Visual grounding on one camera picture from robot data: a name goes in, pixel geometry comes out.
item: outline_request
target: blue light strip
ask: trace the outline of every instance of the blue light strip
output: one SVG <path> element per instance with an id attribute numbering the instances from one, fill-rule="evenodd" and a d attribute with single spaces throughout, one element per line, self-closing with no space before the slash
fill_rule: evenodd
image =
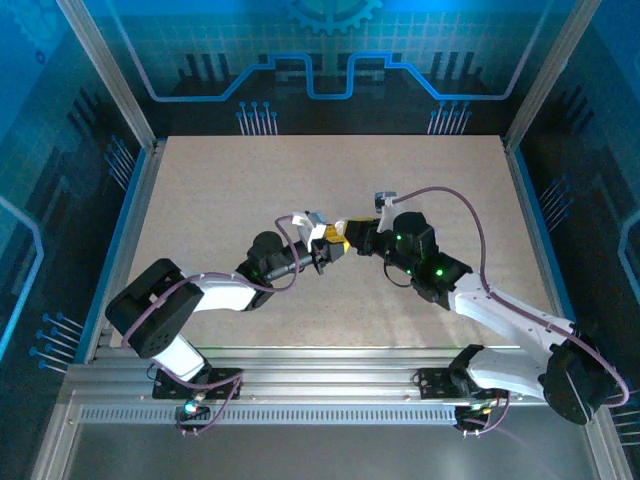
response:
<path id="1" fill-rule="evenodd" d="M 638 278 L 631 267 L 631 263 L 627 258 L 627 245 L 629 244 L 629 232 L 633 226 L 640 222 L 640 209 L 632 213 L 622 224 L 622 230 L 620 231 L 620 243 L 618 244 L 618 258 L 624 269 L 624 273 L 629 280 L 629 285 L 633 290 L 633 294 L 636 296 L 636 301 L 640 304 L 640 284 L 638 284 Z"/>
<path id="2" fill-rule="evenodd" d="M 540 232 L 540 239 L 542 240 L 544 254 L 549 261 L 551 276 L 553 277 L 555 290 L 558 294 L 560 305 L 562 306 L 563 315 L 569 320 L 576 320 L 576 315 L 573 311 L 571 300 L 569 300 L 569 292 L 567 291 L 567 286 L 564 283 L 564 279 L 562 278 L 560 265 L 558 265 L 558 259 L 556 258 L 556 254 L 553 250 L 553 245 L 551 244 L 551 237 L 549 236 L 549 232 L 547 231 L 547 227 L 544 223 L 542 210 L 540 209 L 540 203 L 538 203 L 536 192 L 533 188 L 531 177 L 529 176 L 529 170 L 527 169 L 527 165 L 524 162 L 524 157 L 522 156 L 520 147 L 516 149 L 514 156 L 516 158 L 516 162 L 518 163 L 520 175 L 522 176 L 522 183 L 524 184 L 529 203 L 531 204 L 531 211 L 533 212 L 533 218 L 536 222 L 536 227 L 538 229 L 538 232 Z"/>
<path id="3" fill-rule="evenodd" d="M 314 87 L 313 80 L 313 65 L 311 62 L 311 57 L 306 53 L 269 53 L 267 54 L 267 63 L 260 63 L 249 65 L 239 76 L 236 78 L 229 87 L 224 91 L 222 95 L 202 95 L 202 96 L 176 96 L 176 97 L 163 97 L 159 96 L 153 86 L 151 85 L 151 80 L 149 79 L 144 67 L 142 66 L 142 62 L 138 57 L 138 54 L 127 34 L 122 21 L 113 6 L 113 3 L 110 0 L 107 0 L 107 4 L 113 15 L 113 19 L 116 23 L 118 31 L 129 50 L 129 54 L 133 59 L 133 62 L 138 69 L 138 73 L 140 74 L 140 78 L 149 93 L 149 96 L 153 98 L 156 102 L 160 103 L 182 103 L 182 102 L 224 102 L 233 95 L 233 93 L 244 83 L 244 81 L 254 72 L 258 71 L 268 71 L 276 69 L 276 60 L 302 60 L 305 65 L 306 71 L 306 81 L 307 81 L 307 94 L 309 98 L 312 100 L 347 100 L 351 98 L 353 95 L 353 86 L 355 80 L 355 63 L 360 59 L 383 59 L 384 60 L 384 68 L 390 70 L 406 70 L 421 86 L 424 88 L 435 100 L 485 100 L 485 101 L 502 101 L 506 100 L 515 85 L 520 78 L 520 74 L 524 69 L 524 65 L 529 58 L 529 54 L 535 44 L 538 36 L 540 35 L 540 31 L 542 30 L 542 26 L 544 25 L 549 12 L 551 11 L 551 7 L 555 0 L 548 0 L 547 4 L 540 15 L 540 19 L 538 20 L 538 24 L 536 25 L 527 46 L 520 57 L 520 61 L 513 72 L 513 76 L 511 77 L 511 81 L 503 94 L 500 95 L 477 95 L 477 94 L 444 94 L 438 93 L 436 89 L 422 76 L 422 74 L 416 69 L 416 67 L 408 62 L 394 62 L 393 61 L 393 52 L 375 52 L 375 51 L 364 51 L 357 52 L 351 54 L 349 60 L 347 61 L 347 72 L 346 72 L 346 91 L 345 93 L 316 93 Z"/>
<path id="4" fill-rule="evenodd" d="M 93 330 L 96 328 L 96 324 L 98 322 L 98 319 L 100 318 L 100 307 L 102 305 L 102 300 L 106 295 L 109 277 L 111 276 L 111 272 L 115 264 L 116 253 L 118 252 L 118 247 L 120 246 L 120 242 L 122 240 L 124 226 L 127 222 L 127 216 L 129 215 L 129 211 L 131 210 L 131 206 L 133 204 L 133 197 L 135 196 L 136 187 L 140 180 L 142 168 L 144 167 L 145 161 L 146 153 L 144 149 L 141 148 L 136 166 L 133 170 L 133 175 L 131 176 L 129 188 L 127 189 L 127 194 L 125 195 L 124 201 L 122 202 L 122 207 L 120 209 L 120 215 L 118 216 L 116 228 L 114 229 L 113 236 L 111 237 L 111 243 L 109 244 L 109 250 L 107 250 L 107 256 L 104 261 L 104 266 L 102 267 L 102 273 L 100 274 L 98 285 L 96 286 L 96 292 L 93 295 L 93 301 L 91 302 L 91 307 L 89 308 L 89 313 L 87 314 L 87 320 L 84 325 L 84 330 L 82 331 L 78 349 L 76 350 L 76 354 L 73 360 L 74 363 L 83 363 L 84 357 L 87 354 L 89 347 L 91 346 L 91 337 L 93 336 Z"/>
<path id="5" fill-rule="evenodd" d="M 40 228 L 38 228 L 38 225 L 32 219 L 30 219 L 27 215 L 25 215 L 16 206 L 14 206 L 2 196 L 0 196 L 0 205 L 8 210 L 9 213 L 11 213 L 20 223 L 22 223 L 31 231 L 31 235 L 33 236 L 33 243 L 36 247 L 36 258 L 33 261 L 33 265 L 31 265 L 31 269 L 29 270 L 27 279 L 22 286 L 22 290 L 20 290 L 20 295 L 18 296 L 18 300 L 13 307 L 13 311 L 11 312 L 11 316 L 9 317 L 9 322 L 7 323 L 7 326 L 2 333 L 2 339 L 0 339 L 1 363 L 5 352 L 7 351 L 7 347 L 9 346 L 11 336 L 13 335 L 13 332 L 16 329 L 16 325 L 18 324 L 18 319 L 20 318 L 22 309 L 24 308 L 24 305 L 27 301 L 29 292 L 31 292 L 31 287 L 33 287 L 33 282 L 35 282 L 36 276 L 38 275 L 38 270 L 40 270 L 40 266 L 42 265 L 42 261 L 44 260 L 44 248 L 42 246 L 42 236 L 40 235 Z"/>

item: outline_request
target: metal grille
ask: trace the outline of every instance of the metal grille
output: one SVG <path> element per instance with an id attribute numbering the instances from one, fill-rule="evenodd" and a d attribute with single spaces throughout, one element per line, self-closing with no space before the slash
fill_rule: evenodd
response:
<path id="1" fill-rule="evenodd" d="M 167 424 L 176 409 L 162 406 L 91 405 L 82 410 L 81 423 Z M 211 414 L 193 424 L 206 423 Z M 452 425 L 455 409 L 445 405 L 233 405 L 220 418 L 226 425 Z"/>

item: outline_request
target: beige work surface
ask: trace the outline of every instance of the beige work surface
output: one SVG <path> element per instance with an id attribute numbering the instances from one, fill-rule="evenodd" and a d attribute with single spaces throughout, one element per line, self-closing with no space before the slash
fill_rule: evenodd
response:
<path id="1" fill-rule="evenodd" d="M 493 136 L 171 137 L 130 280 L 161 257 L 194 272 L 232 272 L 254 236 L 274 229 L 279 216 L 304 210 L 330 222 L 375 216 L 375 192 L 428 185 L 457 189 L 478 210 L 489 281 L 549 310 L 507 160 Z M 477 270 L 478 234 L 464 205 L 445 193 L 410 202 L 436 228 L 441 250 Z M 407 280 L 401 272 L 394 278 Z M 292 290 L 258 310 L 199 312 L 182 333 L 197 346 L 509 345 L 413 289 L 393 286 L 380 258 L 355 251 L 323 276 L 307 269 Z"/>

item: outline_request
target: glass panel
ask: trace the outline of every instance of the glass panel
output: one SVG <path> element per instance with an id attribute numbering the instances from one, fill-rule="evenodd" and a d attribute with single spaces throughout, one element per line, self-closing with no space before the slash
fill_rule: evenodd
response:
<path id="1" fill-rule="evenodd" d="M 88 5 L 165 136 L 504 134 L 573 3 Z"/>
<path id="2" fill-rule="evenodd" d="M 602 2 L 521 145 L 578 323 L 632 390 L 640 385 L 639 21 L 638 2 Z M 632 459 L 638 397 L 629 405 L 635 413 L 616 419 Z"/>
<path id="3" fill-rule="evenodd" d="M 30 478 L 139 145 L 55 2 L 0 2 L 0 64 L 0 478 Z"/>

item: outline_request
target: aluminum frame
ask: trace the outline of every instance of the aluminum frame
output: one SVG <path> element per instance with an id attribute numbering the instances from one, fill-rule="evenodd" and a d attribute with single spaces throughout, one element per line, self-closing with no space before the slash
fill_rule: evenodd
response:
<path id="1" fill-rule="evenodd" d="M 602 0 L 576 0 L 538 75 L 507 132 L 507 151 L 514 152 L 547 99 L 569 57 L 591 23 Z"/>
<path id="2" fill-rule="evenodd" d="M 98 75 L 118 105 L 129 128 L 142 148 L 151 154 L 156 144 L 156 136 L 84 2 L 82 0 L 56 1 L 89 60 L 93 63 Z"/>
<path id="3" fill-rule="evenodd" d="M 508 153 L 507 160 L 545 287 L 550 293 L 555 312 L 563 315 L 553 269 L 545 253 L 524 177 L 515 154 Z M 141 173 L 136 187 L 141 190 L 138 197 L 140 203 L 132 209 L 131 221 L 127 222 L 123 238 L 139 232 L 142 226 L 160 161 L 158 155 L 153 168 Z M 125 286 L 135 248 L 134 241 L 123 243 L 122 251 L 118 253 L 122 263 L 112 269 L 109 292 Z M 167 424 L 172 422 L 170 413 L 182 405 L 182 402 L 150 398 L 152 381 L 146 377 L 148 362 L 137 358 L 129 350 L 111 348 L 109 341 L 112 333 L 110 328 L 94 332 L 93 343 L 96 348 L 89 363 L 69 368 L 33 471 L 33 479 L 64 478 L 65 471 L 73 461 L 78 426 L 82 423 Z M 498 347 L 498 350 L 511 354 L 521 352 L 517 347 Z M 334 410 L 354 412 L 371 411 L 375 407 L 392 415 L 402 411 L 414 412 L 415 419 L 408 419 L 407 422 L 425 423 L 424 419 L 420 419 L 420 410 L 467 403 L 455 399 L 420 400 L 418 389 L 411 382 L 415 369 L 448 366 L 460 349 L 204 348 L 201 351 L 215 365 L 246 370 L 242 396 L 234 401 L 230 412 L 257 410 L 260 415 L 249 420 L 253 423 L 258 422 L 264 412 L 273 411 L 274 408 L 295 413 L 303 408 L 313 412 L 326 411 L 328 406 Z M 542 404 L 540 400 L 529 397 L 514 403 L 522 406 Z M 367 420 L 369 423 L 374 421 L 373 416 Z M 633 478 L 606 409 L 598 412 L 587 426 L 586 434 L 601 478 Z"/>

